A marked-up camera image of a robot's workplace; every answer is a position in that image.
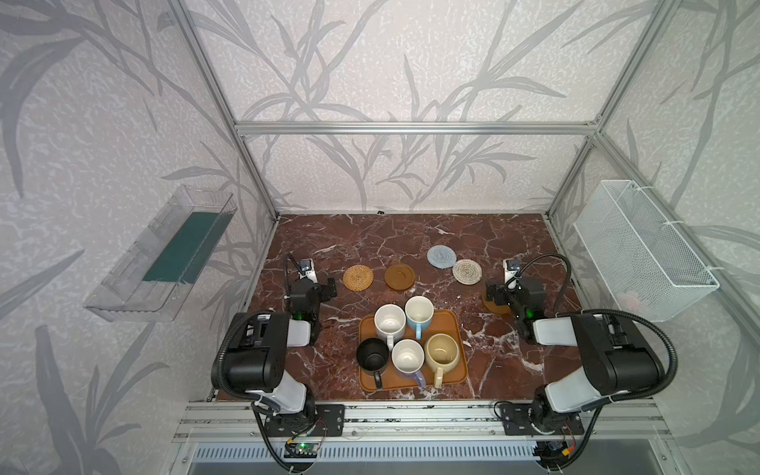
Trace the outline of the white speckled mug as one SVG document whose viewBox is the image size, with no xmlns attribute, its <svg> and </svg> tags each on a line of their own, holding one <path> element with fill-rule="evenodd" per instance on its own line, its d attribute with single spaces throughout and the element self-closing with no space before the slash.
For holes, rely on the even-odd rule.
<svg viewBox="0 0 760 475">
<path fill-rule="evenodd" d="M 387 344 L 389 350 L 393 350 L 406 332 L 406 314 L 395 304 L 383 305 L 375 312 L 374 327 L 376 336 Z"/>
</svg>

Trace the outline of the light blue mug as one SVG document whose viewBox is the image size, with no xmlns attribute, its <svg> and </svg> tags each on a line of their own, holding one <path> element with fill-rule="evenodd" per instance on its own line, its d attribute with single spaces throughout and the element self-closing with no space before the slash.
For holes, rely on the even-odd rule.
<svg viewBox="0 0 760 475">
<path fill-rule="evenodd" d="M 415 339 L 421 340 L 435 316 L 433 302 L 424 296 L 414 296 L 407 301 L 404 310 L 408 327 L 414 332 Z"/>
</svg>

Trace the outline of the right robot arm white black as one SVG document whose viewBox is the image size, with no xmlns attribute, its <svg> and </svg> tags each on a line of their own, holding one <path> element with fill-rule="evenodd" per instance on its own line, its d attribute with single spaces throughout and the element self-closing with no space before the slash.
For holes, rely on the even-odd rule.
<svg viewBox="0 0 760 475">
<path fill-rule="evenodd" d="M 507 306 L 519 335 L 529 344 L 577 348 L 581 366 L 534 395 L 530 417 L 549 419 L 651 397 L 666 389 L 678 371 L 677 350 L 667 334 L 645 318 L 617 309 L 544 315 L 542 301 L 517 277 L 486 284 L 485 300 Z"/>
</svg>

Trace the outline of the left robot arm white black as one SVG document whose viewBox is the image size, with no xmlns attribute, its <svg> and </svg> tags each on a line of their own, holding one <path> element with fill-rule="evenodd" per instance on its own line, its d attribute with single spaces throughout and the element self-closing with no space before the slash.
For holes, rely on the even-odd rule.
<svg viewBox="0 0 760 475">
<path fill-rule="evenodd" d="M 213 387 L 250 401 L 259 415 L 313 423 L 313 393 L 287 372 L 286 356 L 289 348 L 316 344 L 321 305 L 336 296 L 336 280 L 320 284 L 304 277 L 286 287 L 284 312 L 236 314 L 212 364 Z"/>
</svg>

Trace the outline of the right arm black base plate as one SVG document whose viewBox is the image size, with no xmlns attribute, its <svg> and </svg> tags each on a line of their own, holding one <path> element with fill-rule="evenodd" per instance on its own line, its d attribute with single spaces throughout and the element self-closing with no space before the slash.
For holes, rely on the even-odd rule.
<svg viewBox="0 0 760 475">
<path fill-rule="evenodd" d="M 502 423 L 506 435 L 584 435 L 585 429 L 578 413 L 557 413 L 542 403 L 498 401 L 494 414 Z"/>
</svg>

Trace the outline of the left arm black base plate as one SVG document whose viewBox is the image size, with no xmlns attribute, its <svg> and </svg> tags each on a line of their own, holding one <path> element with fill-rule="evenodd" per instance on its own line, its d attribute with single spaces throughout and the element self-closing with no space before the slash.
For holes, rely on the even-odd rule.
<svg viewBox="0 0 760 475">
<path fill-rule="evenodd" d="M 269 437 L 341 437 L 345 422 L 345 405 L 316 404 L 300 413 L 266 417 L 264 430 Z"/>
</svg>

